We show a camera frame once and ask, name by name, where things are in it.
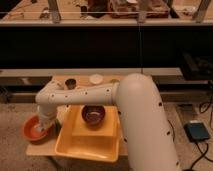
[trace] metal rod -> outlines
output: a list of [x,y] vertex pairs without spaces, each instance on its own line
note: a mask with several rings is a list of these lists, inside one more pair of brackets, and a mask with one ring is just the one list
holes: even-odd
[[138,14],[139,23],[144,23],[146,21],[148,4],[149,4],[149,0],[140,0],[139,1],[139,14]]
[[200,5],[193,15],[192,19],[195,20],[197,23],[201,23],[204,20],[210,2],[211,0],[201,0]]
[[56,0],[48,0],[50,12],[52,15],[53,23],[60,23],[61,15],[59,13],[58,4]]

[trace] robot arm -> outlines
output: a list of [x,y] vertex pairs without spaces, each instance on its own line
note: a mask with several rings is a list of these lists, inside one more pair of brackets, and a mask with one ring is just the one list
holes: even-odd
[[181,170],[160,94],[149,77],[131,74],[120,83],[68,91],[53,81],[36,102],[44,129],[55,119],[58,105],[116,105],[132,171]]

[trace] wire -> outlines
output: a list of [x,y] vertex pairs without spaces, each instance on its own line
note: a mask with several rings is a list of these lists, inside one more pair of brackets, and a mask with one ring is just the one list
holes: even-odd
[[171,123],[170,120],[168,120],[168,122],[169,122],[169,125],[170,125],[171,128],[172,128],[172,138],[173,138],[173,141],[175,141],[175,129],[174,129],[174,126],[172,125],[172,123]]
[[209,127],[213,131],[213,128],[212,128],[212,119],[213,119],[213,83],[212,83],[212,81],[208,81],[208,84],[209,84],[209,88],[210,88],[210,90],[209,90],[210,99],[209,99],[209,101],[203,102],[203,103],[201,103],[199,105],[199,112],[200,113],[205,113],[212,106],[211,112],[210,112]]
[[191,170],[191,171],[194,171],[193,168],[195,167],[195,165],[196,165],[202,158],[205,157],[205,155],[208,153],[208,151],[209,151],[209,144],[206,143],[206,150],[204,151],[204,153],[202,153],[201,156],[198,157],[198,158],[191,164],[190,169],[186,169],[185,171],[187,171],[187,170],[188,170],[188,171],[190,171],[190,170]]
[[140,22],[138,20],[138,33],[139,33],[139,62],[141,67],[141,74],[143,74],[143,55],[142,55],[142,32]]
[[213,102],[212,100],[213,100],[213,97],[212,97],[212,95],[211,95],[208,102],[203,102],[203,103],[201,103],[201,104],[199,105],[199,112],[200,112],[200,113],[205,113],[207,110],[209,110],[209,108],[210,108],[210,106],[211,106],[211,104],[212,104],[212,102]]
[[[198,143],[195,143],[195,144],[196,144],[198,150],[200,151],[200,153],[203,154],[203,151],[201,150],[201,148],[200,148],[200,146],[198,145]],[[212,162],[212,163],[213,163],[213,160],[210,159],[209,157],[207,157],[206,155],[204,156],[204,158],[205,158],[206,160],[208,160],[209,162]]]

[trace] red bowl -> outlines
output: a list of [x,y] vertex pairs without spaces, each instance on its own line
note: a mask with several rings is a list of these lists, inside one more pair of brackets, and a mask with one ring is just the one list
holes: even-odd
[[103,106],[84,106],[81,114],[88,125],[98,125],[105,117],[105,109]]
[[32,116],[29,118],[24,125],[22,126],[22,135],[28,141],[38,141],[46,137],[50,131],[48,130],[39,132],[37,131],[37,127],[39,124],[38,115]]

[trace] plastic tray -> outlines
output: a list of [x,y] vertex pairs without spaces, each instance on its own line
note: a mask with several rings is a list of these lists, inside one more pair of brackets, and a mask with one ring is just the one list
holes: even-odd
[[117,109],[104,107],[105,118],[99,127],[88,127],[81,117],[83,106],[71,106],[56,142],[57,155],[115,162],[119,152]]

